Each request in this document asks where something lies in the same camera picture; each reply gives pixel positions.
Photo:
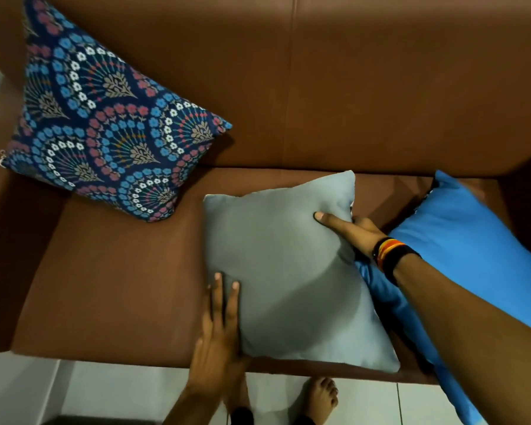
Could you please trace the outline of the person's right forearm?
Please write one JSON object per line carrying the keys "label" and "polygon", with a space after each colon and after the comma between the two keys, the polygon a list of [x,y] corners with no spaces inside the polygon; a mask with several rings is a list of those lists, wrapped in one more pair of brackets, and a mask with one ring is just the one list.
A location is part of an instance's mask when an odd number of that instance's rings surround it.
{"label": "person's right forearm", "polygon": [[489,425],[531,425],[531,328],[408,254],[394,269],[440,357]]}

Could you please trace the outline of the plain blue cushion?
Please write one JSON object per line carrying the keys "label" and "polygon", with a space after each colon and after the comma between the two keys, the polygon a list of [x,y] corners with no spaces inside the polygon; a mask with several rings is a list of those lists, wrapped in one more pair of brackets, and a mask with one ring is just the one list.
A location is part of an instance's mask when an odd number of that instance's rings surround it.
{"label": "plain blue cushion", "polygon": [[[531,327],[531,253],[459,181],[437,171],[425,199],[390,236],[417,251],[458,285]],[[432,364],[461,422],[484,422],[399,288],[363,255],[355,265],[373,299],[399,321],[403,334]]]}

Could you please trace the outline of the person's left forearm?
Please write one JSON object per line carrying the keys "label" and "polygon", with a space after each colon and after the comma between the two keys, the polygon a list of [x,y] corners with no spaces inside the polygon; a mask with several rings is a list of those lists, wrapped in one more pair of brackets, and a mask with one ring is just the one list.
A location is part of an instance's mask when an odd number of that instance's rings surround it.
{"label": "person's left forearm", "polygon": [[209,425],[223,391],[187,384],[161,425]]}

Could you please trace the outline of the person's right hand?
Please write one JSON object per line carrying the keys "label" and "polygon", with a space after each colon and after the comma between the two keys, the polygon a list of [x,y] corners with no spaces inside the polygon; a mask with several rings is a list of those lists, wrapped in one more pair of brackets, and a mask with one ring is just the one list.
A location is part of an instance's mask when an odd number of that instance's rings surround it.
{"label": "person's right hand", "polygon": [[376,243],[387,236],[369,218],[356,218],[352,222],[356,225],[356,236],[355,238],[344,239],[364,256],[371,259]]}

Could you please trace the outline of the person's right foot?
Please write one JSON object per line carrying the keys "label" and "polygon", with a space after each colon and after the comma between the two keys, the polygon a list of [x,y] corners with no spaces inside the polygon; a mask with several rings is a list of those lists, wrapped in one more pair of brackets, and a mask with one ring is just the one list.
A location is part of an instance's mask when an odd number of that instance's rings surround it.
{"label": "person's right foot", "polygon": [[325,425],[325,422],[337,407],[338,389],[333,379],[318,377],[310,379],[306,387],[300,416],[311,425]]}

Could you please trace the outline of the grey cushion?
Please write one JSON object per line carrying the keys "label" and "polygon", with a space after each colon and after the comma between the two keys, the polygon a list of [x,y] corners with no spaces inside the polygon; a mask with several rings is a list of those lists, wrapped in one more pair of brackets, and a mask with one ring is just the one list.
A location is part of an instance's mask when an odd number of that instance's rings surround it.
{"label": "grey cushion", "polygon": [[354,197],[352,171],[242,197],[205,196],[205,263],[210,276],[223,274],[225,295],[241,284],[246,355],[400,369],[354,249],[313,216],[351,221]]}

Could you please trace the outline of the person's left hand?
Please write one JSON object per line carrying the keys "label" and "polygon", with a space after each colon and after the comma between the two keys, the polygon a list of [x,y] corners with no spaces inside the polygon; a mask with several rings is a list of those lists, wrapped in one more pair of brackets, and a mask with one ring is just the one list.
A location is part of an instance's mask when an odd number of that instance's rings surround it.
{"label": "person's left hand", "polygon": [[201,333],[195,343],[187,384],[204,389],[227,389],[246,370],[247,359],[240,350],[240,331],[213,330],[210,318],[211,285],[203,301]]}

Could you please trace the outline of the blue floral patterned cushion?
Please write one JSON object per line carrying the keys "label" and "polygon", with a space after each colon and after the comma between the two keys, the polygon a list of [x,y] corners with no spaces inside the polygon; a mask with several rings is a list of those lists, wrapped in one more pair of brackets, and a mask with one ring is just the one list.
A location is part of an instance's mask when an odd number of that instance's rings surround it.
{"label": "blue floral patterned cushion", "polygon": [[46,0],[24,0],[22,112],[0,166],[155,222],[232,125],[145,76]]}

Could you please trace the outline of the orange striped wristband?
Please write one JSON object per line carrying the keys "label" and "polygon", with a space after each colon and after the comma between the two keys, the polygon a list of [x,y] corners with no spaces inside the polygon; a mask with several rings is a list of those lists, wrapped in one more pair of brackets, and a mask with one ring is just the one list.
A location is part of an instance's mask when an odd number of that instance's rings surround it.
{"label": "orange striped wristband", "polygon": [[373,259],[380,271],[384,271],[384,261],[389,252],[404,246],[406,246],[406,244],[392,237],[382,238],[376,243],[373,249]]}

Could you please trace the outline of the brown leather sofa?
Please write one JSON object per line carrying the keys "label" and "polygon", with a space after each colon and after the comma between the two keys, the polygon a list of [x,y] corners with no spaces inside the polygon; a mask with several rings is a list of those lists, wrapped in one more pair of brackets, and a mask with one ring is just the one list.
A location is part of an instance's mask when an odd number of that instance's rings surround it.
{"label": "brown leather sofa", "polygon": [[[0,352],[186,368],[205,194],[356,172],[397,225],[435,170],[531,252],[531,0],[47,0],[233,124],[145,223],[0,167]],[[23,0],[0,0],[0,150],[22,106]]]}

